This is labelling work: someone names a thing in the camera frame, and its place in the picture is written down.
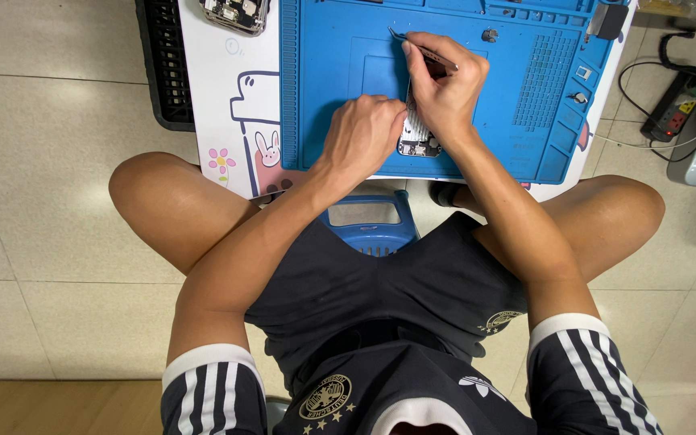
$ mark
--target black plastic crate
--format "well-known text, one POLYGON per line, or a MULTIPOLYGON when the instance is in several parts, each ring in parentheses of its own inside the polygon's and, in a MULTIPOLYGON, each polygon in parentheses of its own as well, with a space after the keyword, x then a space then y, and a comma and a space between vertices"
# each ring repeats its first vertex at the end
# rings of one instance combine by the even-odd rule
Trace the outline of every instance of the black plastic crate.
POLYGON ((155 119, 177 132, 194 132, 182 23, 177 0, 135 0, 155 119))

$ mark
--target knee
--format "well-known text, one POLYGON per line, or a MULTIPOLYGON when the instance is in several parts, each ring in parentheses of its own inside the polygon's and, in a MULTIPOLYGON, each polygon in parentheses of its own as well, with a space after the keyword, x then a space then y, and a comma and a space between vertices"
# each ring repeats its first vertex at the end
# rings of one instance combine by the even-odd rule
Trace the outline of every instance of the knee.
POLYGON ((115 206, 134 201, 137 197, 151 191, 164 180, 169 173, 181 170, 184 160, 169 153, 144 153, 130 157, 120 163, 109 178, 109 195, 115 206))
POLYGON ((651 237, 662 223, 665 201, 652 186, 624 176, 603 175, 591 179, 610 197, 609 214, 617 213, 626 224, 651 237))

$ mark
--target cartoon desk mat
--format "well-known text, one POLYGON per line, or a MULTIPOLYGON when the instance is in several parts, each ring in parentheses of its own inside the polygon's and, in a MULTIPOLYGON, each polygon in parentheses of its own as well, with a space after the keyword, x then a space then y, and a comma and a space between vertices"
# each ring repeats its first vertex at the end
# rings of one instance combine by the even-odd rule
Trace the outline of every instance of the cartoon desk mat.
MULTIPOLYGON (((592 96, 565 180, 557 185, 523 183, 538 201, 555 197, 578 182, 636 2, 631 0, 628 6, 630 12, 605 62, 602 85, 592 96)), ((267 28, 257 37, 209 23, 197 0, 179 0, 179 12, 201 171, 209 180, 246 198, 287 189, 303 173, 281 166, 278 0, 272 0, 267 28)))

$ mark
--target white cable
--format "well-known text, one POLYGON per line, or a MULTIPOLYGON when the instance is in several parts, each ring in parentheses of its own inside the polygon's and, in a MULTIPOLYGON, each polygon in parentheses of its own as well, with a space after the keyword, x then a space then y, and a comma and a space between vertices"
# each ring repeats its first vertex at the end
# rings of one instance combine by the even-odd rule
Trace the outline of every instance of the white cable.
POLYGON ((638 149, 655 149, 655 150, 656 150, 656 149, 671 149, 671 148, 676 148, 676 147, 678 147, 678 146, 686 145, 686 144, 691 143, 691 142, 694 142, 694 141, 696 140, 696 136, 694 136, 692 139, 689 139, 688 141, 686 141, 686 142, 684 142, 684 143, 677 143, 677 144, 675 144, 675 145, 669 145, 669 146, 652 146, 652 147, 649 147, 649 146, 647 146, 648 144, 644 144, 644 145, 635 145, 635 144, 633 144, 633 143, 623 143, 623 142, 615 141, 615 140, 613 140, 613 139, 606 138, 606 137, 604 137, 604 136, 602 136, 602 135, 594 135, 594 137, 596 137, 596 138, 601 138, 601 139, 603 139, 604 141, 611 142, 611 143, 615 143, 615 144, 617 144, 617 145, 632 146, 633 148, 638 148, 638 149))

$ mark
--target blue silicone repair mat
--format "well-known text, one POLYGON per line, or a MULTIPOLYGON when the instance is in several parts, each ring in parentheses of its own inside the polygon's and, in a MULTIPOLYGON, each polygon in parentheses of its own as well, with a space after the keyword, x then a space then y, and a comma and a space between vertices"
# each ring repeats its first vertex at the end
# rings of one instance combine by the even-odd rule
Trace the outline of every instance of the blue silicone repair mat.
MULTIPOLYGON (((307 170, 332 113, 361 94, 407 95, 399 41, 388 32, 450 35, 490 72, 472 122, 520 182, 562 183, 612 41, 585 30, 597 0, 282 0, 282 165, 307 170), (498 32, 495 43, 485 30, 498 32), (584 94, 587 102, 569 96, 584 94)), ((378 175, 460 178, 456 164, 394 151, 378 175)))

